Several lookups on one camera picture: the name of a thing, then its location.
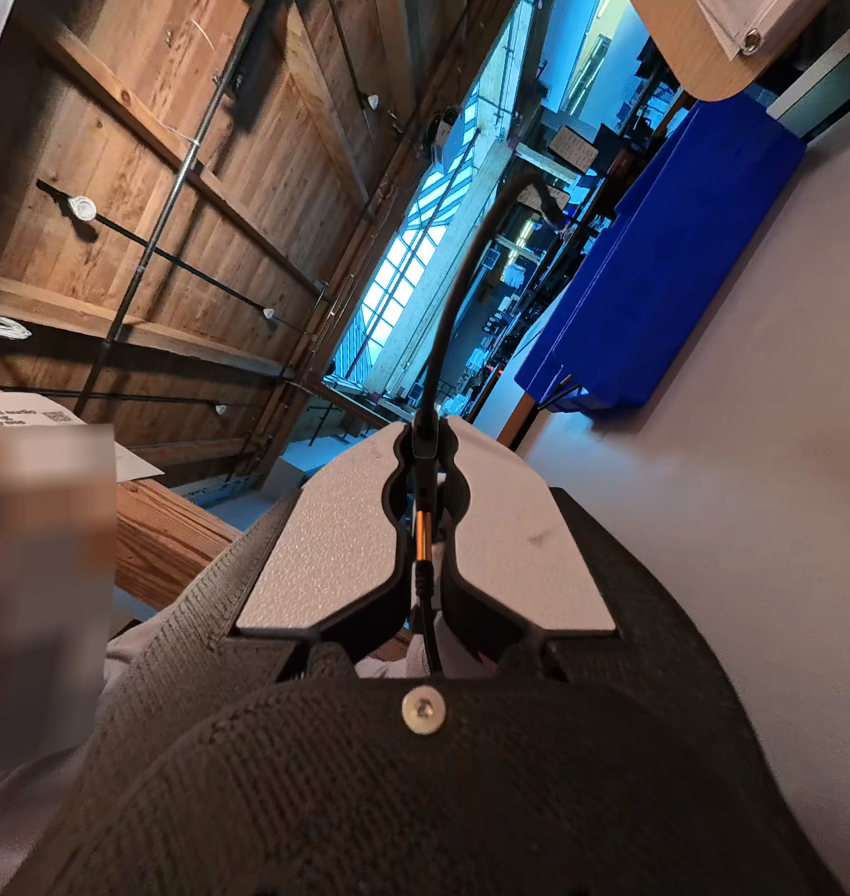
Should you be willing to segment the large window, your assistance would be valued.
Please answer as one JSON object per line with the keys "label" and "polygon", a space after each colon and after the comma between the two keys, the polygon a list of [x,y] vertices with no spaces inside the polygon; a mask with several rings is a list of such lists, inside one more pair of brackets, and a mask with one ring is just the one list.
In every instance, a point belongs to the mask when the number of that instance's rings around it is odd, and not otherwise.
{"label": "large window", "polygon": [[427,364],[443,305],[510,150],[520,78],[485,72],[464,108],[462,145],[446,171],[433,165],[367,285],[323,378],[333,392],[407,394]]}

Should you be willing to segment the metal ceiling pipe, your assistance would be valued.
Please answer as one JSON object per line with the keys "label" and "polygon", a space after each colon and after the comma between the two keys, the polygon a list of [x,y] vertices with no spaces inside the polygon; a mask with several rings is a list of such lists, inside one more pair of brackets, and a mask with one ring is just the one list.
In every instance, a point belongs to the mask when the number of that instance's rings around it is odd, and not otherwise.
{"label": "metal ceiling pipe", "polygon": [[266,5],[266,1],[255,1],[251,3],[249,11],[247,12],[242,23],[239,35],[235,39],[232,48],[229,51],[229,56],[227,58],[225,66],[221,73],[216,75],[214,79],[214,92],[206,105],[203,117],[200,121],[200,124],[197,126],[194,135],[187,140],[188,151],[177,171],[176,178],[169,190],[169,194],[162,206],[162,210],[155,221],[153,229],[150,232],[148,242],[141,253],[139,261],[136,263],[133,274],[126,287],[126,292],[119,302],[113,321],[106,332],[103,342],[101,343],[98,354],[92,364],[91,370],[87,375],[85,383],[80,390],[77,399],[75,400],[73,412],[79,419],[83,417],[86,405],[88,404],[88,401],[92,396],[98,378],[108,360],[108,356],[117,343],[120,332],[123,329],[125,323],[126,315],[130,309],[130,305],[132,304],[135,294],[137,293],[139,286],[143,281],[147,268],[150,264],[150,260],[155,249],[158,246],[162,234],[169,223],[169,218],[174,208],[176,207],[177,200],[182,192],[187,177],[194,170],[198,153],[204,143],[209,129],[211,128],[211,124],[216,115],[216,112],[218,111],[223,95],[227,87],[229,86],[229,82],[232,80],[238,63],[240,62],[241,56],[245,51],[248,40],[250,39],[252,32],[256,27]]}

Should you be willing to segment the person in beige hoodie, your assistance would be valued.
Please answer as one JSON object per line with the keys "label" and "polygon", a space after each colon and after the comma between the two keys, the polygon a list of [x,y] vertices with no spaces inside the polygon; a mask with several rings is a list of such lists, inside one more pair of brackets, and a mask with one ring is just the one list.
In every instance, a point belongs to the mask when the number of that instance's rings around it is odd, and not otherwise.
{"label": "person in beige hoodie", "polygon": [[[170,606],[106,645],[103,686],[94,722],[110,702],[121,677],[160,632]],[[83,767],[87,743],[0,771],[0,892],[39,840],[63,796]]]}

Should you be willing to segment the white printed paper sheet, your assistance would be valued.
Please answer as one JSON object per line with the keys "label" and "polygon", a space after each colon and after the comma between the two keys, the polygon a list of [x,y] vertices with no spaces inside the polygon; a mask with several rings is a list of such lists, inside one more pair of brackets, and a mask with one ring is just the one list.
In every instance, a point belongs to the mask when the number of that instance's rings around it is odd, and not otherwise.
{"label": "white printed paper sheet", "polygon": [[[50,398],[27,392],[0,392],[0,427],[82,425],[70,410]],[[117,483],[162,476],[162,471],[118,442],[114,444]]]}

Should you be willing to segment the hanging grey panel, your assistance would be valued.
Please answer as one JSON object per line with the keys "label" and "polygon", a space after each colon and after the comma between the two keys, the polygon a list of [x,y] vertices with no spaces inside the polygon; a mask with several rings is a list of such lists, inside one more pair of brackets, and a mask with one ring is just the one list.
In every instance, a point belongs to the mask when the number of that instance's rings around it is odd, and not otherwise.
{"label": "hanging grey panel", "polygon": [[548,150],[580,174],[593,169],[598,158],[597,147],[569,126],[561,126],[556,131],[548,143]]}

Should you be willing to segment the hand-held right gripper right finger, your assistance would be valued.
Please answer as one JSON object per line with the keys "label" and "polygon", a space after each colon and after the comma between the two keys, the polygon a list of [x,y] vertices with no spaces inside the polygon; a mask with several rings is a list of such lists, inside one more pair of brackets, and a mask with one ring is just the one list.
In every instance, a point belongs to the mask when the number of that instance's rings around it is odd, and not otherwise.
{"label": "hand-held right gripper right finger", "polygon": [[498,661],[521,642],[617,632],[544,479],[458,416],[440,421],[448,515],[440,575],[443,618],[473,656]]}

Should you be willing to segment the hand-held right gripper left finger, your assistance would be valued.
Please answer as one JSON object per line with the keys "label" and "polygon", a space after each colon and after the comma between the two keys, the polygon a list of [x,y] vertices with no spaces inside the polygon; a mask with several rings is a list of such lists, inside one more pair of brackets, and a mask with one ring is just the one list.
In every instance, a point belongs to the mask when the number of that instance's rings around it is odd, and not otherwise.
{"label": "hand-held right gripper left finger", "polygon": [[409,425],[392,423],[299,491],[237,620],[237,632],[335,643],[358,662],[403,627],[411,606]]}

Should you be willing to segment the wooden post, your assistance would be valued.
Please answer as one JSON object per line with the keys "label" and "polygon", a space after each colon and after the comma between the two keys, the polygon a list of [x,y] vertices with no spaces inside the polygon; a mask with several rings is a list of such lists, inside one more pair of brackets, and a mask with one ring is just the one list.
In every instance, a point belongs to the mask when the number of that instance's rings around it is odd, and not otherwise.
{"label": "wooden post", "polygon": [[153,479],[117,485],[115,584],[162,610],[241,532]]}

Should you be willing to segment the black light track rod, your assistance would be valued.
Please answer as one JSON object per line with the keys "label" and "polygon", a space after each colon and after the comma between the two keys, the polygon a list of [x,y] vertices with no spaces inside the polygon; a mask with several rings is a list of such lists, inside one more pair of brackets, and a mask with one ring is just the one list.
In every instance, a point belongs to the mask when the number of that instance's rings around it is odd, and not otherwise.
{"label": "black light track rod", "polygon": [[[107,230],[111,230],[112,232],[116,233],[117,235],[119,235],[123,238],[126,238],[128,241],[141,246],[143,249],[147,247],[148,240],[139,237],[137,234],[135,234],[135,232],[128,230],[127,228],[121,226],[120,224],[113,221],[112,219],[105,217],[100,212],[98,212],[98,217],[96,218],[96,220],[94,220],[91,223],[82,223],[82,222],[77,221],[75,218],[72,218],[72,215],[65,203],[66,197],[71,196],[71,195],[67,194],[64,191],[57,189],[56,187],[54,187],[47,181],[44,181],[40,178],[36,179],[36,186],[38,187],[38,189],[40,191],[42,191],[43,193],[50,196],[53,200],[55,200],[57,205],[60,207],[62,214],[65,217],[71,218],[72,221],[75,221],[76,224],[79,225],[79,227],[85,231],[85,234],[84,234],[85,237],[88,236],[88,232],[90,230],[92,231],[92,233],[94,233],[95,231],[92,230],[92,228],[95,224],[98,224],[98,225],[106,228]],[[224,293],[226,296],[236,299],[239,302],[243,303],[244,305],[246,305],[250,308],[253,308],[260,315],[261,315],[261,312],[260,312],[261,308],[268,308],[268,307],[265,307],[263,304],[251,299],[250,297],[247,297],[244,294],[238,292],[234,288],[226,285],[221,280],[218,280],[215,277],[204,273],[200,269],[196,268],[194,265],[192,265],[190,263],[186,263],[181,257],[174,255],[171,252],[168,252],[162,248],[156,247],[153,249],[153,254],[160,256],[161,258],[163,258],[164,260],[166,260],[168,263],[175,266],[179,270],[189,273],[195,279],[200,280],[200,281],[216,288],[219,292]],[[300,328],[300,326],[298,326],[294,323],[288,322],[286,319],[284,319],[283,317],[278,315],[276,312],[275,312],[275,315],[276,315],[277,320],[274,322],[270,322],[270,325],[272,327],[274,327],[276,325],[283,325],[283,326],[286,326],[288,329],[294,330],[295,332],[297,332],[299,334],[302,334],[304,332],[304,330],[302,330]]]}

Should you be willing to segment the blue plastic bin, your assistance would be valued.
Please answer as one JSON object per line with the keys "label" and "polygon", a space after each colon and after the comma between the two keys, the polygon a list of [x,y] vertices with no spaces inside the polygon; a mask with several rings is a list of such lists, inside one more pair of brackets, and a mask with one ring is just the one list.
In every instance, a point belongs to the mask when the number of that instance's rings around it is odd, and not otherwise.
{"label": "blue plastic bin", "polygon": [[805,150],[743,93],[698,101],[615,207],[516,384],[554,412],[646,404]]}

